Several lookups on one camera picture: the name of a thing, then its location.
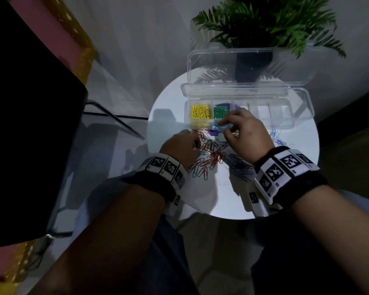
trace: white wall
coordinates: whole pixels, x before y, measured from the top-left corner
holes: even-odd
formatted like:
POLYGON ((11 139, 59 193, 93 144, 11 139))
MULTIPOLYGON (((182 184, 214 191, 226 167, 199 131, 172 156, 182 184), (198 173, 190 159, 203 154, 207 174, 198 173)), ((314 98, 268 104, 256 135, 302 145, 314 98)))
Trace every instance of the white wall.
MULTIPOLYGON (((186 72, 190 20, 221 0, 64 0, 99 54, 87 88, 116 114, 148 116, 159 93, 186 72)), ((369 0, 331 0, 336 35, 347 59, 333 51, 310 91, 321 120, 369 91, 369 0)))

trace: dark plant pot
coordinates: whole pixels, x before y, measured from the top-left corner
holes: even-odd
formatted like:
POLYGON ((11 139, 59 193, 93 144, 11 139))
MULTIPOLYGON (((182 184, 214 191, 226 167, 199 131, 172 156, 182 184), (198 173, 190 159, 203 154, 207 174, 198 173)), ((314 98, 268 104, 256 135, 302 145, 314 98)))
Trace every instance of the dark plant pot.
POLYGON ((254 83, 272 62, 273 53, 239 53, 236 56, 235 79, 237 83, 254 83))

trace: plastic box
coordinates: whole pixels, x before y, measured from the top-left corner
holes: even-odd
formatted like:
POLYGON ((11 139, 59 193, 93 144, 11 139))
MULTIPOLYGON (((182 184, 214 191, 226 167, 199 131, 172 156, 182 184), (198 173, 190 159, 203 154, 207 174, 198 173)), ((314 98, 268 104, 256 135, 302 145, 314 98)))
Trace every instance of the plastic box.
POLYGON ((188 98, 185 122, 192 129, 216 129, 213 107, 243 107, 267 129, 291 129, 314 117, 309 93, 301 88, 316 74, 325 57, 323 47, 307 47, 300 58, 284 48, 206 49, 188 55, 188 98), (207 104, 211 119, 192 119, 194 104, 207 104))

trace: transparent lid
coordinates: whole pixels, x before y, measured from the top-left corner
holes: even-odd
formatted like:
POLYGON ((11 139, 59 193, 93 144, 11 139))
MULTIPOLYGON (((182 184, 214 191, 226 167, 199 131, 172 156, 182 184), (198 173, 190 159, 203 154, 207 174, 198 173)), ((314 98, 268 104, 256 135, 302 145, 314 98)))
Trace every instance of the transparent lid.
POLYGON ((307 46, 297 58, 286 48, 196 49, 187 56, 191 85, 303 86, 317 73, 325 48, 307 46))

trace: hand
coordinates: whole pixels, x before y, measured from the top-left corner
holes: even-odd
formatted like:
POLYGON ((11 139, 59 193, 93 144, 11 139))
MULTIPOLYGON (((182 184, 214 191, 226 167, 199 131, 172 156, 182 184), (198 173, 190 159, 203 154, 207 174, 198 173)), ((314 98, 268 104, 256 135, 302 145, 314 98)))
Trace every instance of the hand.
POLYGON ((228 112, 219 125, 233 124, 223 131, 231 148, 245 161, 255 164, 275 145, 264 124, 243 108, 228 112), (239 136, 232 133, 239 130, 239 136))
POLYGON ((201 155, 201 141, 196 133, 187 129, 174 134, 160 149, 160 153, 167 154, 179 161, 187 170, 201 155))

